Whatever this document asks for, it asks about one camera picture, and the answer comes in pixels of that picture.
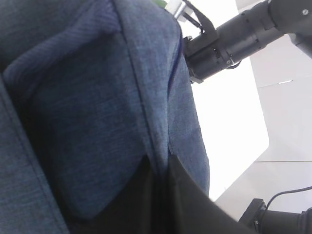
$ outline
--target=blue denim-like fabric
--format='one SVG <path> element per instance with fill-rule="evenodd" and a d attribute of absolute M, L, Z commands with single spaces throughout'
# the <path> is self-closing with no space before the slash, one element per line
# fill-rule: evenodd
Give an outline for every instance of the blue denim-like fabric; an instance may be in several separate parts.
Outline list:
<path fill-rule="evenodd" d="M 59 206 L 74 217 L 103 210 L 144 155 L 159 178 L 178 155 L 208 193 L 180 28 L 150 1 L 86 1 L 3 79 Z"/>
<path fill-rule="evenodd" d="M 4 87 L 2 77 L 0 77 L 0 233 L 68 233 L 59 207 Z"/>
<path fill-rule="evenodd" d="M 87 0 L 0 1 L 0 69 L 64 31 Z"/>

